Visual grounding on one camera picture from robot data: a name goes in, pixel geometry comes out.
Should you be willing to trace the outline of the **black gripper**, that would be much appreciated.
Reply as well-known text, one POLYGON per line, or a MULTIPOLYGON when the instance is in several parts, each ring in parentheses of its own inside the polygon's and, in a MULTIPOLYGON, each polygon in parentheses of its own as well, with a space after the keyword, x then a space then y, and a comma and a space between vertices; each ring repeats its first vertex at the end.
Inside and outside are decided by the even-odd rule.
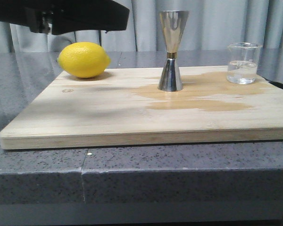
POLYGON ((113 0, 0 0, 0 22, 22 25, 34 33, 53 35, 97 30, 123 31, 129 9, 113 0))

